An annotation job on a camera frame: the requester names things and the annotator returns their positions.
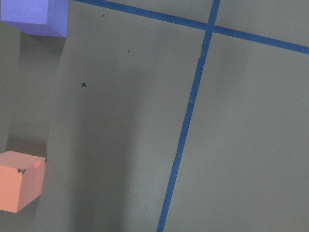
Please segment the purple foam block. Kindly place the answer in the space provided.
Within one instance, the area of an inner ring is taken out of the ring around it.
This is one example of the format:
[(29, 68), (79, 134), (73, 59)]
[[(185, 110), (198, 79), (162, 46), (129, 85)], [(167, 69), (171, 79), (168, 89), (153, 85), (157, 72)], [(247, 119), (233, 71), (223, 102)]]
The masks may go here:
[(68, 0), (2, 0), (2, 22), (30, 35), (67, 36)]

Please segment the orange foam block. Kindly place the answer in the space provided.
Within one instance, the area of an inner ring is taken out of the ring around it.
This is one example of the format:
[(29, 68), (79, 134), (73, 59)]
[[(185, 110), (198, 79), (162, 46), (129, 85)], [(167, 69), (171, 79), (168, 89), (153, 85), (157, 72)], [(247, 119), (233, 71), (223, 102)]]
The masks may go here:
[(15, 151), (0, 155), (0, 209), (17, 213), (42, 193), (46, 158)]

